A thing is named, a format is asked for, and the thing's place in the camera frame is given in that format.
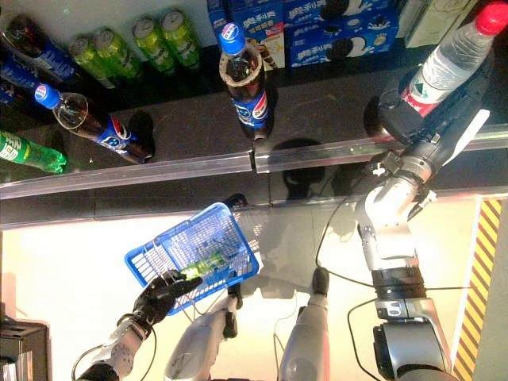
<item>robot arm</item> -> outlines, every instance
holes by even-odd
[[[201,278],[184,280],[177,271],[150,282],[134,303],[133,313],[124,315],[92,365],[78,381],[120,381],[133,369],[134,355],[152,331],[175,305],[175,300],[195,289]]]
[[[488,119],[489,112],[479,109],[488,74],[487,64],[462,90],[419,121],[417,129],[395,131],[393,135],[404,143],[410,141],[410,146],[400,156],[389,152],[383,157],[374,169],[384,180],[356,205],[358,231],[377,294],[376,311],[387,321],[373,329],[376,363],[386,379],[456,380],[450,375],[448,345],[433,300],[426,296],[407,222],[408,215],[413,217],[433,195],[427,191],[427,197],[410,210],[418,195],[425,195],[424,184],[464,149]],[[405,108],[402,103],[383,103],[383,96],[380,102],[385,125],[402,124],[407,118],[401,114],[412,112],[400,112]]]

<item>robot leg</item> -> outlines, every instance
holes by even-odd
[[[279,381],[329,380],[328,299],[325,292],[317,293],[314,290],[308,306],[298,316],[284,351]]]
[[[236,336],[238,297],[230,294],[187,328],[164,371],[164,381],[208,381],[219,344]]]

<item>blue bottle cap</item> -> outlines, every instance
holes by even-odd
[[[240,53],[245,47],[244,31],[233,22],[224,25],[219,39],[222,50],[231,56]]]
[[[60,92],[51,86],[41,83],[35,89],[35,100],[48,109],[54,109],[60,101]]]

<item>shelf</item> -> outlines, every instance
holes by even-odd
[[[392,137],[366,138],[279,150],[256,150],[257,173],[369,161],[373,156],[404,146]],[[485,125],[464,151],[508,148],[508,124]]]
[[[171,88],[171,81],[159,79],[154,85],[153,77],[140,87],[105,96],[108,110],[129,105],[128,110],[112,113],[125,125],[138,110],[152,116],[156,154],[143,165],[129,165],[113,152],[67,133],[58,125],[29,128],[31,125],[16,118],[2,120],[4,129],[18,131],[42,145],[61,147],[69,163],[66,173],[48,175],[35,168],[2,162],[0,199],[367,161],[400,145],[387,138],[368,137],[364,128],[366,106],[390,81],[400,79],[421,62],[430,49],[395,47],[392,52],[357,57],[342,65],[269,72],[269,87],[276,89],[275,124],[270,137],[255,144],[241,132],[211,64],[194,78],[182,79],[180,84],[191,89],[187,93]],[[217,58],[218,52],[212,49],[210,62]],[[483,102],[491,111],[489,126],[468,146],[471,150],[508,147],[508,79],[503,74],[506,57],[499,59]]]

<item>metal shelf edge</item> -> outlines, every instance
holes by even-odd
[[[251,152],[112,167],[0,184],[0,199],[252,171]]]
[[[404,148],[392,137],[340,141],[270,152],[256,152],[257,173],[369,161],[374,155]],[[464,151],[508,148],[508,124],[485,125]]]

